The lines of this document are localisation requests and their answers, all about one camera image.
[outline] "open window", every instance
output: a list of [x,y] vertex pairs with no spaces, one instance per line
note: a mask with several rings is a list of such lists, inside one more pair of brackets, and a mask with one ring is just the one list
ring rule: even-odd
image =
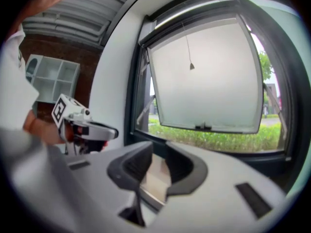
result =
[[162,157],[166,141],[221,151],[278,179],[299,154],[296,71],[303,63],[297,49],[249,0],[207,0],[182,13],[181,4],[171,4],[178,16],[167,5],[168,14],[143,22],[129,79],[125,143],[151,140]]

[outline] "corrugated metal ceiling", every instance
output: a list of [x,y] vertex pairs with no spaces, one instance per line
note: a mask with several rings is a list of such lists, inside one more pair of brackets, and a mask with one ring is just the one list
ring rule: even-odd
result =
[[26,34],[67,38],[100,48],[110,22],[126,0],[63,0],[24,20]]

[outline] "white shelving unit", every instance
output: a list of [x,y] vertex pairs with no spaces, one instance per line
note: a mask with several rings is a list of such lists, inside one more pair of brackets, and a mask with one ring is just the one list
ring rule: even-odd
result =
[[61,93],[74,96],[80,64],[31,54],[26,64],[26,78],[38,90],[37,101],[56,103]]

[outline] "green hedge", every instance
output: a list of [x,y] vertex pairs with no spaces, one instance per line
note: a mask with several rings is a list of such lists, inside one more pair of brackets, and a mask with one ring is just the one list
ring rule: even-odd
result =
[[207,150],[257,152],[275,150],[281,124],[261,125],[257,134],[206,133],[161,126],[156,119],[149,119],[149,133],[175,142],[185,143]]
[[278,118],[278,114],[268,114],[267,118]]

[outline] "person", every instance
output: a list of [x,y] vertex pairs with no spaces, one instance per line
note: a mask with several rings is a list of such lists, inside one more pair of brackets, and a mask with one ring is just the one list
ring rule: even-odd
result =
[[[60,1],[61,0],[30,0],[25,5],[12,25],[2,46],[2,59],[4,59],[4,61],[1,63],[1,67],[6,65],[9,66],[9,68],[17,68],[19,71],[24,73],[24,77],[26,78],[25,61],[22,58],[21,52],[19,51],[19,45],[25,37],[21,23],[25,18],[43,12]],[[59,136],[57,126],[54,123],[47,123],[36,118],[32,110],[27,114],[23,125],[14,125],[14,129],[18,129],[19,126],[20,129],[23,128],[30,134],[39,136],[42,141],[47,144],[52,145],[64,143],[64,141]],[[66,138],[68,141],[73,141],[73,132],[69,125],[66,127]]]

